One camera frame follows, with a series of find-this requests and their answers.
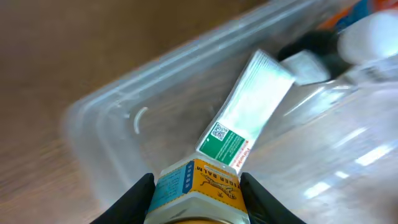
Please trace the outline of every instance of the tiger balm jar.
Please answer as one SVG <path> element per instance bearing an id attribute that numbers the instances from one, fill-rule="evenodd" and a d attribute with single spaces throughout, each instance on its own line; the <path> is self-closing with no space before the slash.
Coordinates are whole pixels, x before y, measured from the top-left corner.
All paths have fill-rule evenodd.
<path id="1" fill-rule="evenodd" d="M 144 223 L 198 218 L 250 223 L 236 171 L 196 152 L 160 173 Z"/>

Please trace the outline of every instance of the green label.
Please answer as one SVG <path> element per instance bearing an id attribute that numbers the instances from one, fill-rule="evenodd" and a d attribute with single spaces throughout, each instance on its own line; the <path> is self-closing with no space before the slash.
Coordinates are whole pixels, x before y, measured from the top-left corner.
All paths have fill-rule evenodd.
<path id="1" fill-rule="evenodd" d="M 199 151 L 229 165 L 244 142 L 244 138 L 216 122 Z"/>

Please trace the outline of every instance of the tiger logo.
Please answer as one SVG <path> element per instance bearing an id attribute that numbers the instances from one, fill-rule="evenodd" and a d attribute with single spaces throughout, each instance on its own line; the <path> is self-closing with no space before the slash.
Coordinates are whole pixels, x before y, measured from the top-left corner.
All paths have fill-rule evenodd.
<path id="1" fill-rule="evenodd" d="M 203 181 L 203 183 L 201 184 L 201 186 L 203 186 L 205 183 L 210 184 L 211 186 L 216 187 L 216 188 L 222 190 L 229 198 L 231 198 L 231 199 L 236 199 L 235 194 L 232 193 L 232 192 L 234 192 L 235 190 L 234 190 L 231 186 L 228 186 L 228 185 L 225 185 L 225 184 L 217 183 L 217 182 L 215 182 L 212 178 L 210 178 L 208 175 L 205 175 L 205 174 L 201 174 L 201 175 L 204 176 L 205 179 L 207 180 L 207 181 Z"/>

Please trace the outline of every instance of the wooden table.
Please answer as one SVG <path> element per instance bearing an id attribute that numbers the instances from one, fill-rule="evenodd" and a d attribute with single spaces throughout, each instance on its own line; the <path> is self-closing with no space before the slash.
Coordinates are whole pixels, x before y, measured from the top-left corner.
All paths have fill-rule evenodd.
<path id="1" fill-rule="evenodd" d="M 0 223 L 102 211 L 60 136 L 66 108 L 265 0 L 0 2 Z"/>

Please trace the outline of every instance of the qr code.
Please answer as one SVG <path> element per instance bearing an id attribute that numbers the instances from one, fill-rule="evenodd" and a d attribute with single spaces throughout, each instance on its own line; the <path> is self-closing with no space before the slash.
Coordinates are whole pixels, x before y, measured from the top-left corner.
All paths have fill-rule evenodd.
<path id="1" fill-rule="evenodd" d="M 226 134 L 228 133 L 229 129 L 220 125 L 219 123 L 216 123 L 216 126 L 213 128 L 211 131 L 211 135 L 214 138 L 217 138 L 218 140 L 222 141 L 224 140 Z"/>

